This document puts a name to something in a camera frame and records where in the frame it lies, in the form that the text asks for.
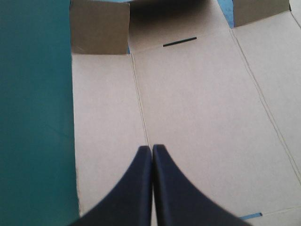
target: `blue surface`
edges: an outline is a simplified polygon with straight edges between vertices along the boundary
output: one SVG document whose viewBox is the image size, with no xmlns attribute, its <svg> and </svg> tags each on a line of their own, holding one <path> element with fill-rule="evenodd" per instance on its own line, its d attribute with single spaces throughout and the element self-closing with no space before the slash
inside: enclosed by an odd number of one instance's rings
<svg viewBox="0 0 301 226">
<path fill-rule="evenodd" d="M 223 14 L 226 17 L 226 20 L 230 28 L 234 27 L 234 18 L 233 18 L 233 2 L 232 0 L 217 0 L 220 4 Z"/>
<path fill-rule="evenodd" d="M 0 226 L 78 218 L 69 0 L 0 0 Z"/>
<path fill-rule="evenodd" d="M 250 215 L 247 215 L 247 216 L 240 217 L 240 219 L 248 220 L 248 219 L 259 218 L 259 217 L 262 217 L 262 213 L 250 214 Z"/>
</svg>

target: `cardboard panel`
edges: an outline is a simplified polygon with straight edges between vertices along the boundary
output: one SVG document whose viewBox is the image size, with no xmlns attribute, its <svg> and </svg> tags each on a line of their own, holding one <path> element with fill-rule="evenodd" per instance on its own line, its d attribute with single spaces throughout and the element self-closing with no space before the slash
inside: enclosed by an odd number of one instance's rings
<svg viewBox="0 0 301 226">
<path fill-rule="evenodd" d="M 300 226 L 301 208 L 283 210 L 278 213 L 264 214 L 261 218 L 248 220 L 253 226 Z"/>
<path fill-rule="evenodd" d="M 300 183 L 229 31 L 133 54 L 150 145 L 237 216 L 301 204 Z"/>
<path fill-rule="evenodd" d="M 72 52 L 126 54 L 128 25 L 129 3 L 72 0 Z"/>
<path fill-rule="evenodd" d="M 290 0 L 292 14 L 296 18 L 299 25 L 301 25 L 301 1 L 300 0 Z"/>
<path fill-rule="evenodd" d="M 293 161 L 301 169 L 301 29 L 290 12 L 234 29 Z"/>
<path fill-rule="evenodd" d="M 131 3 L 131 52 L 212 33 L 229 26 L 217 0 Z"/>
<path fill-rule="evenodd" d="M 115 186 L 146 144 L 131 65 L 130 56 L 72 56 L 81 214 Z"/>
<path fill-rule="evenodd" d="M 289 0 L 233 0 L 234 26 L 289 11 Z"/>
</svg>

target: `black line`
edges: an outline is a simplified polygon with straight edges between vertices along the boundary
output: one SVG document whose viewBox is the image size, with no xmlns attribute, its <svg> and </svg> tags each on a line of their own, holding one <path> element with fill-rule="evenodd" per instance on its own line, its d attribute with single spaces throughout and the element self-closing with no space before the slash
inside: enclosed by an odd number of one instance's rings
<svg viewBox="0 0 301 226">
<path fill-rule="evenodd" d="M 172 46 L 172 45 L 180 44 L 180 43 L 183 43 L 183 42 L 192 41 L 192 40 L 195 40 L 195 39 L 197 39 L 197 38 L 193 37 L 193 38 L 190 38 L 190 39 L 183 39 L 183 40 L 180 40 L 180 41 L 175 41 L 175 42 L 164 44 L 163 47 Z"/>
</svg>

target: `crease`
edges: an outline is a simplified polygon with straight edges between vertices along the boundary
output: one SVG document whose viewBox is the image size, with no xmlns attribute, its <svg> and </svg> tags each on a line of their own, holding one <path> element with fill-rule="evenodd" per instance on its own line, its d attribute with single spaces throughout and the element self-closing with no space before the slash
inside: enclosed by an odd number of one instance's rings
<svg viewBox="0 0 301 226">
<path fill-rule="evenodd" d="M 299 26 L 299 28 L 301 29 L 301 24 L 298 22 L 297 18 L 296 18 L 295 15 L 292 13 L 292 11 L 291 11 L 291 15 L 292 15 L 293 19 L 295 20 L 295 22 L 297 23 L 297 25 Z"/>
<path fill-rule="evenodd" d="M 243 61 L 245 63 L 245 68 L 246 68 L 248 74 L 250 75 L 250 77 L 251 77 L 251 79 L 253 81 L 253 84 L 255 85 L 255 88 L 256 88 L 256 90 L 258 92 L 258 95 L 259 95 L 260 102 L 263 105 L 263 108 L 264 108 L 264 110 L 265 110 L 265 112 L 266 112 L 266 114 L 267 114 L 267 116 L 269 118 L 269 121 L 271 122 L 271 124 L 272 124 L 272 126 L 273 126 L 273 128 L 274 128 L 274 130 L 275 130 L 275 132 L 276 132 L 276 134 L 278 136 L 278 139 L 279 139 L 279 141 L 280 141 L 283 149 L 285 150 L 286 155 L 288 156 L 289 162 L 290 162 L 291 167 L 292 167 L 292 169 L 293 169 L 293 171 L 294 171 L 294 173 L 295 173 L 295 175 L 296 175 L 296 177 L 297 177 L 297 179 L 299 181 L 299 184 L 301 185 L 301 173 L 300 173 L 300 170 L 299 170 L 299 168 L 298 168 L 298 166 L 296 164 L 296 161 L 295 161 L 295 159 L 294 159 L 294 157 L 293 157 L 293 155 L 292 155 L 292 153 L 291 153 L 291 151 L 290 151 L 290 149 L 289 149 L 289 147 L 288 147 L 288 145 L 287 145 L 287 143 L 286 143 L 286 141 L 284 139 L 283 134 L 281 133 L 281 131 L 280 131 L 279 127 L 278 127 L 278 124 L 277 124 L 277 122 L 275 120 L 275 117 L 272 114 L 271 109 L 269 108 L 269 105 L 268 105 L 268 103 L 266 101 L 266 98 L 265 98 L 265 96 L 263 94 L 263 91 L 262 91 L 261 87 L 259 86 L 259 83 L 258 83 L 257 79 L 255 78 L 255 75 L 254 75 L 254 73 L 253 73 L 253 71 L 252 71 L 252 69 L 250 67 L 250 64 L 249 64 L 249 62 L 248 62 L 248 60 L 246 58 L 245 53 L 243 52 L 243 49 L 242 49 L 242 47 L 241 47 L 241 45 L 240 45 L 237 37 L 235 36 L 235 34 L 234 34 L 234 32 L 233 32 L 232 29 L 230 29 L 229 32 L 231 34 L 231 37 L 232 37 L 233 41 L 235 42 L 236 46 L 238 47 L 240 55 L 241 55 L 241 57 L 242 57 L 242 59 L 243 59 Z"/>
<path fill-rule="evenodd" d="M 262 216 L 270 216 L 270 215 L 274 215 L 274 214 L 279 214 L 279 213 L 286 213 L 292 210 L 298 210 L 301 209 L 301 206 L 295 206 L 295 207 L 290 207 L 290 208 L 286 208 L 286 209 L 281 209 L 281 210 L 276 210 L 276 211 L 272 211 L 272 212 L 266 212 L 266 213 L 262 213 Z"/>
<path fill-rule="evenodd" d="M 137 99 L 138 99 L 138 103 L 139 103 L 140 117 L 141 117 L 141 121 L 142 121 L 142 125 L 143 125 L 144 138 L 145 138 L 146 144 L 148 146 L 150 146 L 149 138 L 147 136 L 146 122 L 145 122 L 144 113 L 143 113 L 142 101 L 141 101 L 141 97 L 140 97 L 141 95 L 139 92 L 138 80 L 137 80 L 137 76 L 136 76 L 135 57 L 132 53 L 130 55 L 131 55 L 131 60 L 132 60 L 132 70 L 133 70 L 133 77 L 134 77 L 135 87 L 136 87 L 136 92 L 137 92 Z"/>
</svg>

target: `brown cardboard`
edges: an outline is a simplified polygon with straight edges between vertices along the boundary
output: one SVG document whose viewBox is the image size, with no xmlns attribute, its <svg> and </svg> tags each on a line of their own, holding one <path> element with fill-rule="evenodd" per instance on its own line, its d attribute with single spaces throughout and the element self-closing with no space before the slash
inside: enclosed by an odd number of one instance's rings
<svg viewBox="0 0 301 226">
<path fill-rule="evenodd" d="M 289 11 L 289 0 L 233 0 L 234 26 Z"/>
<path fill-rule="evenodd" d="M 234 29 L 301 179 L 301 29 L 290 12 Z"/>
<path fill-rule="evenodd" d="M 254 226 L 300 226 L 301 208 L 294 207 L 272 213 L 263 213 L 260 218 L 247 220 Z"/>
<path fill-rule="evenodd" d="M 301 1 L 290 0 L 290 4 L 291 4 L 292 14 L 301 28 Z"/>
<path fill-rule="evenodd" d="M 121 179 L 146 144 L 130 56 L 72 56 L 81 215 Z"/>
<path fill-rule="evenodd" d="M 129 47 L 131 52 L 135 52 L 228 28 L 216 0 L 175 1 L 174 4 L 153 3 L 134 7 L 131 3 Z"/>
<path fill-rule="evenodd" d="M 126 54 L 129 4 L 73 0 L 71 49 L 79 54 Z"/>
<path fill-rule="evenodd" d="M 151 12 L 133 14 L 131 56 L 73 56 L 84 211 L 118 181 L 128 145 L 163 143 L 188 179 L 235 215 L 262 212 L 254 226 L 298 225 L 301 29 L 292 14 L 232 31 L 216 0 Z"/>
<path fill-rule="evenodd" d="M 301 204 L 229 31 L 133 56 L 149 143 L 164 143 L 198 189 L 236 216 Z"/>
</svg>

